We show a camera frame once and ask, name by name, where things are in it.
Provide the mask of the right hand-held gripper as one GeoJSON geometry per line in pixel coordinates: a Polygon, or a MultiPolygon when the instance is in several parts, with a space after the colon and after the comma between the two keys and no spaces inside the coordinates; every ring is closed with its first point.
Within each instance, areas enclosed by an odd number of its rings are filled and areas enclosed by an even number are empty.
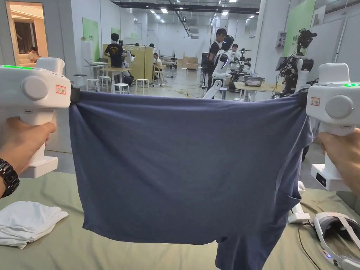
{"type": "MultiPolygon", "coordinates": [[[[359,128],[360,87],[351,82],[345,63],[319,66],[319,82],[307,90],[306,114],[320,121],[320,132],[347,136],[359,128]]],[[[351,191],[325,153],[324,164],[313,164],[311,175],[329,191],[351,191]]]]}

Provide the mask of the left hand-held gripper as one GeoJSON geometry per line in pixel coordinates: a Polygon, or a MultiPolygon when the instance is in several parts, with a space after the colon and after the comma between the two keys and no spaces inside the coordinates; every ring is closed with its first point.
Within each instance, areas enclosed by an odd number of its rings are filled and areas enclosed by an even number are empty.
{"type": "Polygon", "coordinates": [[[42,57],[34,67],[0,67],[1,135],[9,117],[40,126],[53,121],[55,110],[69,107],[72,84],[63,75],[64,66],[62,59],[42,57]]]}

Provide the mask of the person's right hand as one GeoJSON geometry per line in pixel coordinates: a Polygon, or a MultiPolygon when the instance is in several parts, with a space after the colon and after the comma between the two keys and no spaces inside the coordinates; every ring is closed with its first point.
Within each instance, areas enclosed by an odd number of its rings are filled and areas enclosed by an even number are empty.
{"type": "Polygon", "coordinates": [[[339,171],[345,185],[360,196],[360,129],[355,128],[354,132],[347,136],[320,132],[317,140],[339,171]]]}

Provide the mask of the person's left hand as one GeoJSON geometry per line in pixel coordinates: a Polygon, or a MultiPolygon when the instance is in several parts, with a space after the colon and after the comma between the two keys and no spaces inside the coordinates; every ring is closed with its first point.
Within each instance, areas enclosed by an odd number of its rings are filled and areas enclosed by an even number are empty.
{"type": "Polygon", "coordinates": [[[8,162],[20,176],[28,168],[36,151],[55,131],[53,122],[30,126],[19,117],[10,117],[3,126],[0,158],[8,162]]]}

